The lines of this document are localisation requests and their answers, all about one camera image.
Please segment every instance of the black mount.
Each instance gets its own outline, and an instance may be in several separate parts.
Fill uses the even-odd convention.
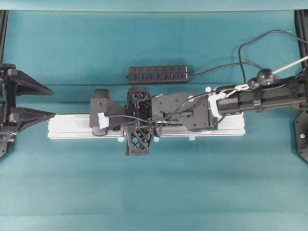
[[[127,117],[110,117],[109,126],[100,128],[98,113],[105,116],[135,116],[148,119],[151,116],[151,95],[147,88],[132,87],[128,90],[127,105],[125,107],[109,99],[109,91],[99,89],[94,92],[90,102],[90,127],[95,136],[105,136],[109,130],[119,130],[123,126],[127,138],[126,155],[149,154],[154,139],[154,129],[147,123]]]
[[[21,95],[53,95],[53,91],[16,69],[13,64],[0,64],[0,157],[22,130],[48,120],[54,113],[16,107]]]

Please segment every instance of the wire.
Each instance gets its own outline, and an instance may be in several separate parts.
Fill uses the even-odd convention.
[[[110,118],[110,117],[127,117],[127,118],[131,118],[131,119],[136,119],[136,120],[139,120],[139,121],[142,121],[142,122],[145,122],[145,123],[149,123],[151,124],[152,122],[151,121],[148,121],[148,120],[145,120],[145,119],[141,119],[141,118],[138,118],[138,117],[134,117],[134,116],[128,116],[128,115],[106,115],[107,118]]]
[[[220,118],[219,121],[217,121],[217,124],[219,124],[221,121],[223,121],[224,118],[225,118],[225,116],[223,116],[222,118]]]
[[[237,66],[237,65],[240,65],[240,64],[241,63],[232,63],[232,64],[224,64],[224,65],[216,66],[216,67],[213,67],[209,70],[203,71],[199,74],[189,75],[189,78],[203,76],[205,74],[208,74],[212,71],[216,71],[216,70],[221,69],[221,68],[230,67],[230,66]],[[259,68],[260,70],[263,69],[263,67],[261,67],[260,65],[254,63],[254,62],[242,62],[242,64],[249,64],[249,65],[255,66],[256,68]]]
[[[271,30],[271,31],[268,31],[268,32],[264,33],[263,35],[261,35],[261,36],[255,38],[254,40],[251,40],[251,41],[249,41],[249,42],[247,42],[247,43],[244,43],[243,45],[241,45],[241,46],[239,47],[239,50],[238,50],[239,62],[240,62],[240,66],[241,66],[241,70],[242,70],[242,74],[243,74],[243,78],[244,78],[244,83],[246,83],[246,75],[245,75],[245,70],[244,70],[244,67],[243,67],[243,62],[242,62],[242,57],[241,57],[241,49],[242,49],[244,46],[247,46],[247,45],[249,45],[249,44],[252,44],[252,43],[254,43],[254,42],[260,40],[261,38],[263,38],[263,37],[265,37],[265,36],[267,36],[267,35],[269,35],[269,34],[273,34],[273,33],[282,33],[282,34],[288,35],[288,36],[290,36],[290,37],[292,37],[292,38],[294,38],[294,39],[297,39],[297,40],[300,41],[300,42],[303,42],[303,43],[305,43],[305,44],[308,44],[307,41],[305,41],[305,40],[303,40],[303,39],[301,39],[301,38],[299,38],[299,37],[297,37],[297,36],[295,36],[295,35],[293,35],[293,34],[287,32],[287,31],[284,31],[284,30]]]
[[[211,91],[211,92],[206,92],[206,93],[202,93],[202,94],[199,94],[199,95],[195,95],[193,97],[190,97],[188,98],[187,100],[185,100],[176,110],[174,110],[172,113],[170,113],[169,115],[165,116],[164,118],[162,119],[159,119],[159,120],[167,120],[169,118],[171,118],[172,116],[174,116],[187,102],[189,101],[192,101],[194,99],[197,99],[197,98],[201,98],[201,97],[204,97],[204,96],[207,96],[213,92],[216,92],[216,91]]]

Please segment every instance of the robotic arm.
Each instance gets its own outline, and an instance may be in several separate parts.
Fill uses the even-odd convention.
[[[206,93],[175,93],[151,96],[147,88],[131,87],[125,106],[109,99],[108,90],[96,90],[90,103],[93,135],[106,136],[123,129],[127,155],[147,155],[154,137],[171,126],[191,132],[218,129],[225,116],[246,111],[293,107],[304,110],[295,123],[298,153],[308,161],[307,140],[308,72],[278,79],[269,69],[242,85],[220,87]]]

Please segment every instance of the teal surface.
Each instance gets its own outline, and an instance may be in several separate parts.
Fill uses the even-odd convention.
[[[27,11],[91,12],[221,12],[298,10],[306,0],[1,0],[0,9]]]
[[[58,113],[87,113],[97,88],[124,103],[129,65],[189,64],[199,72],[236,62],[241,43],[270,29],[295,33],[293,11],[9,17],[4,61],[55,91],[20,97],[18,105]],[[299,52],[294,40],[271,35],[243,56],[275,69]],[[203,92],[241,81],[235,67],[150,90]],[[243,137],[165,138],[137,158],[116,140],[51,141],[47,123],[33,126],[0,160],[0,230],[307,230],[308,164],[293,136],[298,114],[246,113]]]

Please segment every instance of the black bracket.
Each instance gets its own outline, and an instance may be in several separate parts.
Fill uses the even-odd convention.
[[[308,113],[303,111],[295,120],[297,153],[308,162]]]
[[[13,64],[0,64],[0,157],[22,130],[48,120],[54,113],[16,107],[20,95],[53,95],[53,91],[16,69]]]
[[[308,10],[296,10],[295,11],[295,26],[297,36],[301,39],[308,40]],[[308,45],[303,42],[298,42],[300,56],[306,57],[308,55]],[[308,61],[302,62],[303,68],[308,67]]]

